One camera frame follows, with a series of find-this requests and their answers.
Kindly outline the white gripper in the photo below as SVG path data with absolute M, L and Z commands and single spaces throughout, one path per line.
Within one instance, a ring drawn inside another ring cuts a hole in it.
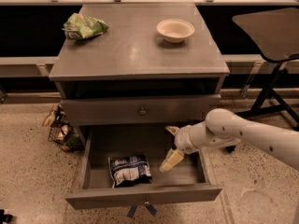
M 177 126 L 166 126 L 165 129 L 175 136 L 174 144 L 177 149 L 169 149 L 160 166 L 161 172 L 170 171 L 184 159 L 185 154 L 192 154 L 198 151 L 198 148 L 192 143 L 190 137 L 191 125 L 182 128 Z

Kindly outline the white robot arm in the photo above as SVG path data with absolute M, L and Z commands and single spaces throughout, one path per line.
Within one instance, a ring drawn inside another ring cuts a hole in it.
M 295 170 L 299 169 L 299 132 L 242 119 L 226 109 L 213 109 L 204 121 L 194 125 L 165 128 L 174 136 L 174 147 L 161 164 L 161 172 L 170 171 L 185 155 L 198 152 L 202 147 L 228 147 L 234 141 L 248 142 Z

